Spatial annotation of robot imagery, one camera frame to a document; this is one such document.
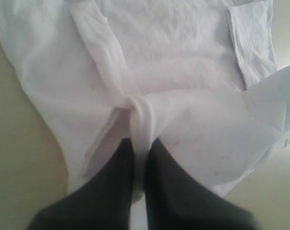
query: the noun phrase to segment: beige floor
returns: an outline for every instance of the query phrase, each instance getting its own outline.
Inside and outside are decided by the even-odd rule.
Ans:
[[[273,42],[290,64],[290,0],[275,0]],[[37,209],[63,197],[67,172],[59,146],[20,89],[0,48],[0,230],[23,230]],[[253,211],[266,230],[290,230],[290,147],[227,198]]]

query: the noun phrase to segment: white fabric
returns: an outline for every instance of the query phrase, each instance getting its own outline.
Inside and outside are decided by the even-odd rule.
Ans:
[[[59,141],[69,191],[123,137],[142,179],[160,137],[224,195],[290,143],[290,67],[262,80],[276,70],[271,15],[270,0],[0,0],[0,42]]]

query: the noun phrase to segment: white sheet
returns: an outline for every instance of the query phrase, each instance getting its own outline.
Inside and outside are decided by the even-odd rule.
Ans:
[[[276,63],[271,1],[238,6],[250,2],[89,0],[69,11],[0,0],[0,42],[59,141],[70,191],[127,136],[140,162],[160,136],[220,195],[290,143],[290,68],[252,86]]]

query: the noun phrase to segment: floor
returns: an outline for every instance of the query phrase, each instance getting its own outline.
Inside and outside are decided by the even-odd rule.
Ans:
[[[290,0],[274,0],[273,43],[279,67],[290,65]],[[0,230],[24,230],[34,213],[65,196],[61,150],[22,92],[0,47]],[[290,147],[251,174],[227,199],[265,230],[290,230]]]

